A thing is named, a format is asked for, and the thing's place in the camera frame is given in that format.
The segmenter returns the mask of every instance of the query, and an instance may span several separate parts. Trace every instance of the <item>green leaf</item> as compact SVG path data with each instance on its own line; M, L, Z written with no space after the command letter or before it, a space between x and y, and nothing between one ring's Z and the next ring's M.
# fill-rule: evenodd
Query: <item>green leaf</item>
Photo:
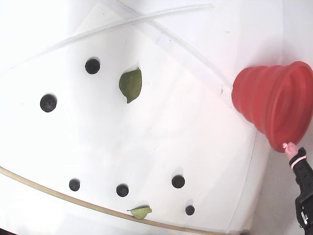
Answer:
M139 68L131 72L123 73L118 84L122 94L127 98L127 103L132 102L139 96L141 85L141 70Z
M148 213L152 212L152 209L149 206L143 206L127 211L131 212L136 219L144 219Z

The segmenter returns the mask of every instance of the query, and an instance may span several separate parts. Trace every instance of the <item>white floor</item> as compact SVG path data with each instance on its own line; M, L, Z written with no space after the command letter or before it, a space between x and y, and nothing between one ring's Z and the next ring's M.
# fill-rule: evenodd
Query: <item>white floor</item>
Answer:
M284 1L283 64L295 60L306 62L313 68L313 2ZM307 151L308 162L313 166L313 123L307 130L299 147ZM295 199L300 195L295 174L282 154L271 151L262 186L260 200L252 225L252 234L290 235L303 234L295 214Z
M282 2L122 3L0 1L0 166L119 212L148 204L149 220L219 232L249 227L269 144L234 109L231 84L245 67L281 63ZM122 25L195 5L207 8ZM45 50L106 24L116 27ZM95 75L85 71L91 57L101 64ZM118 81L136 67L142 90L127 104ZM39 105L45 94L57 97L51 113ZM182 189L171 184L177 174ZM72 178L81 182L77 192L68 187ZM130 191L124 198L116 194L121 183ZM0 185L0 228L19 235L182 234L1 175ZM190 204L195 213L187 216Z

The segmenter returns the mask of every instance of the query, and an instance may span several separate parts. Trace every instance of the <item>red silicone funnel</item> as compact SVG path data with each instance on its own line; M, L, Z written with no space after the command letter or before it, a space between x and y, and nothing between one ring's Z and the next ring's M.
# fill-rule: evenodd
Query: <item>red silicone funnel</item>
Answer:
M313 114L313 71L304 62L242 70L233 85L238 112L264 133L273 149L299 143Z

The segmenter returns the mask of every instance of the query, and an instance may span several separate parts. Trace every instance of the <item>wooden stick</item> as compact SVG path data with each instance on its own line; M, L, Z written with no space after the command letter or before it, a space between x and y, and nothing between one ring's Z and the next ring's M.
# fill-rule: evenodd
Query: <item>wooden stick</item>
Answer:
M142 224L148 224L148 225L152 225L152 226L156 226L156 227L160 227L160 228L165 228L165 229L171 229L171 230L177 230L177 231L182 231L182 232L188 232L188 233L194 233L194 234L202 234L202 235L223 235L222 233L215 233L215 232L209 232L209 231L203 231L203 230L197 230L197 229L190 229L190 228L185 228L185 227L179 227L179 226L174 226L174 225L170 225L170 224L163 224L163 223L159 223L159 222L155 222L155 221L151 221L151 220L147 220L147 219L136 219L135 217L129 215L129 214L124 214L121 212L116 212L104 207L100 207L82 200L79 200L77 198L74 197L70 197L67 196L63 193L54 191L52 189L49 189L45 186L39 185L33 181L30 181L22 176L19 176L7 169L4 169L2 167L0 167L0 173L13 179L16 180L22 184L25 184L31 188L37 189L41 192L47 193L51 196L54 197L58 197L60 199L63 199L65 201L74 203L76 205L82 206L82 207L86 207L101 213L105 213L105 214L109 214L109 215L113 215L119 218L123 218L123 219L127 219L127 220L131 220L131 221L135 221L138 223L142 223Z

